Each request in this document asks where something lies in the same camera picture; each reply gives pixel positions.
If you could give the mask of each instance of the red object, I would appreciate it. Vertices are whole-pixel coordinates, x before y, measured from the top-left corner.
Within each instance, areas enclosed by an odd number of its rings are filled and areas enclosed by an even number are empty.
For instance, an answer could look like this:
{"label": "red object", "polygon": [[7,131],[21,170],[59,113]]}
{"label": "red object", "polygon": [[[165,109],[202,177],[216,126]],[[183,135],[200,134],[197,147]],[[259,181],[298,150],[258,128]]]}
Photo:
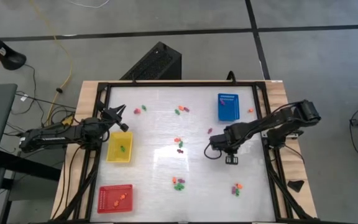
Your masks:
{"label": "red object", "polygon": [[98,213],[130,212],[132,204],[132,184],[103,186],[99,189]]}

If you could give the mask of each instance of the black metal frame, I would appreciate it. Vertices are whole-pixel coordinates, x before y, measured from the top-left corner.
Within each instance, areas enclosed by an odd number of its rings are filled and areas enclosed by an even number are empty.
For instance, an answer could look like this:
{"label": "black metal frame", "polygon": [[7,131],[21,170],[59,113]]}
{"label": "black metal frame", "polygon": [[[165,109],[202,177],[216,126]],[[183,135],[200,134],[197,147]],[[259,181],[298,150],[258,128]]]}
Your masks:
{"label": "black metal frame", "polygon": [[[98,90],[96,93],[96,101],[95,101],[94,110],[93,110],[92,115],[94,117],[97,117],[97,115],[98,115],[98,110],[96,109],[96,103],[101,99],[101,95],[102,95],[103,91],[106,92],[106,96],[104,97],[105,107],[108,107],[111,88],[112,87],[124,87],[124,86],[148,86],[148,87],[152,87],[152,86],[249,86],[252,88],[252,92],[254,94],[255,112],[257,114],[258,119],[262,117],[262,110],[260,107],[258,90],[260,90],[262,92],[262,97],[264,99],[264,108],[265,108],[266,114],[271,113],[265,82],[237,82],[236,78],[235,78],[234,74],[232,74],[232,72],[229,73],[229,76],[227,77],[227,79],[232,80],[232,81],[231,82],[225,82],[225,81],[223,81],[223,82],[208,82],[208,81],[206,81],[206,82],[153,82],[153,81],[151,81],[151,82],[99,83]],[[271,163],[270,155],[269,155],[269,147],[266,146],[265,144],[262,144],[262,145],[263,145],[263,149],[264,149],[266,169],[268,169],[268,163]],[[282,161],[280,158],[280,153],[278,152],[277,154],[275,154],[275,157],[276,157],[275,162],[276,162],[277,170],[278,170],[280,179],[282,179],[282,178],[284,178],[284,171],[283,171]],[[100,158],[94,158],[94,163],[96,163],[96,166],[99,166],[99,159]],[[79,186],[83,185],[83,183],[85,181],[86,171],[88,170],[89,163],[90,163],[90,151],[86,151],[85,159],[84,159],[83,167],[82,167],[82,171],[81,171]],[[269,181],[270,193],[272,196],[272,204],[273,204],[273,211],[275,214],[275,219],[279,220],[282,218],[281,218],[281,214],[280,214],[280,207],[278,204],[277,191],[275,188],[274,181],[269,175],[268,175],[268,181]],[[90,221],[95,187],[96,187],[96,179],[94,179],[94,181],[92,181],[90,188],[89,188],[88,202],[86,205],[86,213],[85,213],[85,220],[88,220],[88,221]],[[287,217],[293,218],[291,206],[289,205],[287,200],[284,199],[284,202],[285,202],[285,208],[287,210]],[[74,220],[79,219],[80,208],[81,208],[81,204],[79,203],[74,210],[74,216],[73,216]]]}

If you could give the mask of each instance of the white table surface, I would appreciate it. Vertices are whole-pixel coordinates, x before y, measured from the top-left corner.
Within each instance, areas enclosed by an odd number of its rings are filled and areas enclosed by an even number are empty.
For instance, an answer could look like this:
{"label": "white table surface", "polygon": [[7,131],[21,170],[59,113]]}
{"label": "white table surface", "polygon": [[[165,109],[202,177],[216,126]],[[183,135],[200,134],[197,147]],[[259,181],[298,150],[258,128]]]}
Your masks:
{"label": "white table surface", "polygon": [[[227,165],[225,153],[217,160],[204,156],[209,137],[222,134],[232,123],[218,121],[218,93],[239,95],[240,119],[257,119],[251,87],[114,87],[109,107],[126,104],[123,122],[134,133],[132,159],[127,164],[106,162],[108,144],[102,146],[91,222],[251,222],[274,221],[272,198],[265,168],[260,135],[244,143],[239,164]],[[134,114],[136,108],[147,112]],[[175,114],[178,106],[189,113]],[[119,131],[113,126],[110,132]],[[177,152],[175,138],[184,142]],[[210,148],[207,154],[219,152]],[[186,180],[185,189],[176,191],[172,177]],[[232,195],[235,183],[243,185],[240,196]],[[132,184],[134,208],[131,212],[98,214],[100,186]]]}

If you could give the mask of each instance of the gray floor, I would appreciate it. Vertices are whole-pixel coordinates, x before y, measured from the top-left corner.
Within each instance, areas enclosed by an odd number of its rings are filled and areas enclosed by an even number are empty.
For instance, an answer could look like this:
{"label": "gray floor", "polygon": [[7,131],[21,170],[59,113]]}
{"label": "gray floor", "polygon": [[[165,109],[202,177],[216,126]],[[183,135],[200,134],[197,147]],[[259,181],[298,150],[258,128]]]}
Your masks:
{"label": "gray floor", "polygon": [[[100,9],[57,0],[36,3],[60,35],[250,27],[245,3],[236,0],[110,0]],[[252,5],[259,27],[358,24],[358,1],[258,0]],[[49,35],[48,30],[27,0],[0,0],[0,37],[41,35]],[[290,101],[314,101],[323,117],[300,138],[318,216],[358,223],[358,155],[348,123],[358,109],[358,30],[262,33],[260,38],[271,78],[284,80]],[[64,40],[74,72],[58,101],[75,106],[83,80],[120,78],[158,41],[183,54],[183,79],[223,79],[229,70],[238,79],[263,79],[251,33]],[[64,52],[52,41],[7,44],[26,54],[37,70],[37,96],[51,100],[68,75]],[[0,66],[0,83],[17,83],[28,94],[33,89],[30,76],[28,68],[10,72]],[[22,110],[28,103],[17,99],[13,108]],[[37,127],[39,119],[37,107],[9,118],[25,129]],[[358,147],[358,129],[354,136]],[[2,145],[13,149],[17,140],[4,138]],[[63,158],[61,151],[42,153],[33,159],[50,165]],[[21,201],[14,202],[9,223],[46,221],[56,183],[26,177],[16,186],[11,197]],[[38,191],[28,186],[37,186]]]}

